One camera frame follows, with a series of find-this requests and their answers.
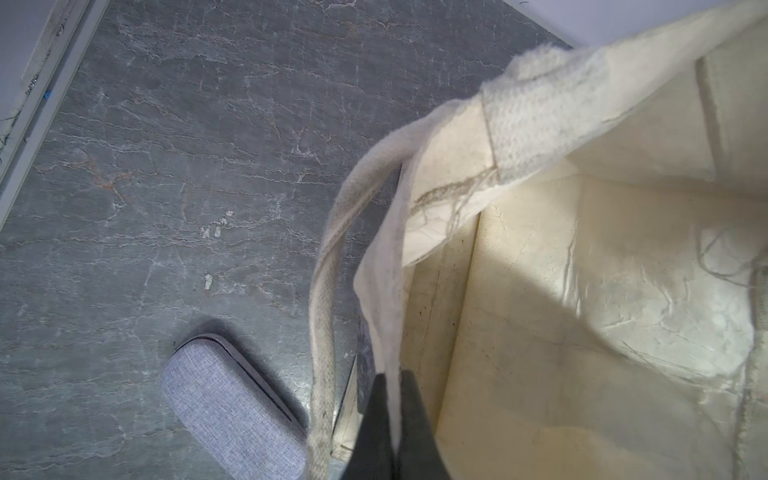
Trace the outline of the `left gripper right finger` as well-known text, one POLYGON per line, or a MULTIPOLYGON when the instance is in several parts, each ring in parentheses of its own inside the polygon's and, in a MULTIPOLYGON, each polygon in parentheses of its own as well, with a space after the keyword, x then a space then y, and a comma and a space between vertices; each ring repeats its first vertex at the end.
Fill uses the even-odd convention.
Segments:
POLYGON ((395 478, 449 480, 441 458, 415 374, 401 371, 401 439, 396 455, 395 478))

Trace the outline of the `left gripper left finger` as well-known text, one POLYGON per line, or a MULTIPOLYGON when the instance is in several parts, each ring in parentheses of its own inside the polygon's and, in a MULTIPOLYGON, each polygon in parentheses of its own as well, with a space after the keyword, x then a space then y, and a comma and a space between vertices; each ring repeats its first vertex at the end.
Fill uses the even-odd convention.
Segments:
POLYGON ((341 479, 393 479, 394 458, 389 432, 386 378, 379 374, 374 379, 353 453, 341 479))

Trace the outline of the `cream canvas tote bag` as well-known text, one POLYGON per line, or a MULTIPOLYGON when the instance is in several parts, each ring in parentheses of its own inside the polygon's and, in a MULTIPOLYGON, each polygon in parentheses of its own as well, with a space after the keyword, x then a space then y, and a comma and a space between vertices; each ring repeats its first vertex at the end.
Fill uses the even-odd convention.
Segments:
POLYGON ((410 370, 450 479, 766 477, 765 2, 536 47, 361 158, 309 290, 310 479, 345 238, 393 171, 353 288, 395 465, 410 370))

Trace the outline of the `grey fabric glasses case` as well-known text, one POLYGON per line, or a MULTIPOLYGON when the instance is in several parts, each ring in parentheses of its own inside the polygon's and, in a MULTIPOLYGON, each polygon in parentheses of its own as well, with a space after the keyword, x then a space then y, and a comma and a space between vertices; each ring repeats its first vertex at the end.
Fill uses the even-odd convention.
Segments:
POLYGON ((180 345, 161 388, 183 426, 234 479, 304 479, 304 430, 279 395, 225 338, 180 345))

